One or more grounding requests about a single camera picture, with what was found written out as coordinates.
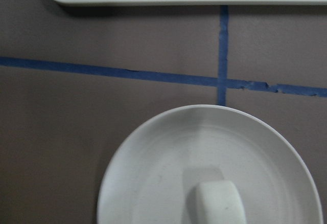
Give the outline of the cream round plate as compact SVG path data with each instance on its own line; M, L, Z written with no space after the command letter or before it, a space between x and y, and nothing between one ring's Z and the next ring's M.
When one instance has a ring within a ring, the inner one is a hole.
M248 223L323 223L313 178L275 129L216 105L171 109L120 145L102 179L97 223L196 223L196 187L232 182Z

